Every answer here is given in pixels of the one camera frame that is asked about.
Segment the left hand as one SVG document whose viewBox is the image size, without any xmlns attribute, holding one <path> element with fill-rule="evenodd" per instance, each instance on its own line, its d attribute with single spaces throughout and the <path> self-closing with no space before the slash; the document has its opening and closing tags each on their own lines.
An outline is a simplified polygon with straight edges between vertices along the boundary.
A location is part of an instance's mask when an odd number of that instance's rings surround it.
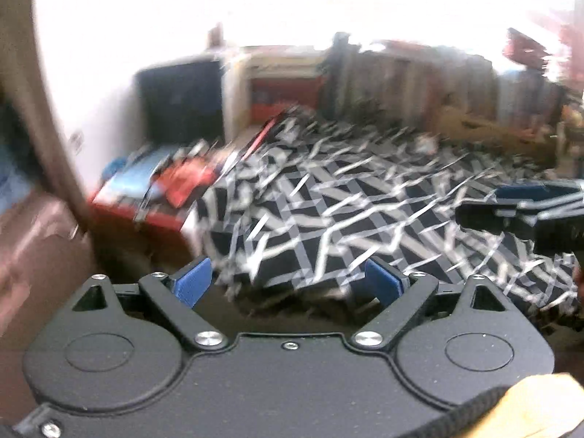
<svg viewBox="0 0 584 438">
<path fill-rule="evenodd" d="M 563 437 L 583 423 L 583 386 L 567 373 L 513 385 L 459 437 Z"/>
</svg>

